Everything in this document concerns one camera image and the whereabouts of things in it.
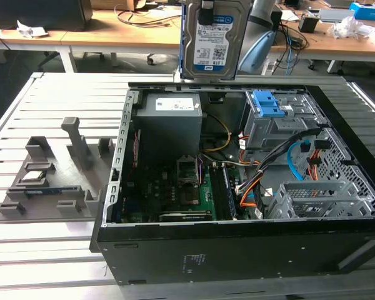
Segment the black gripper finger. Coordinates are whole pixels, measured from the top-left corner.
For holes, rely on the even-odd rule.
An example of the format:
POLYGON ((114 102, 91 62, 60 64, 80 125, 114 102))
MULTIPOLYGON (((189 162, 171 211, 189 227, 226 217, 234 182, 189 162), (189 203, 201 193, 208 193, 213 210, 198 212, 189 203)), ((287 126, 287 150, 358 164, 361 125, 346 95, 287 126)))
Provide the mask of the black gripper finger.
POLYGON ((199 24, 212 25, 214 18, 214 0, 201 0, 199 8, 199 24))

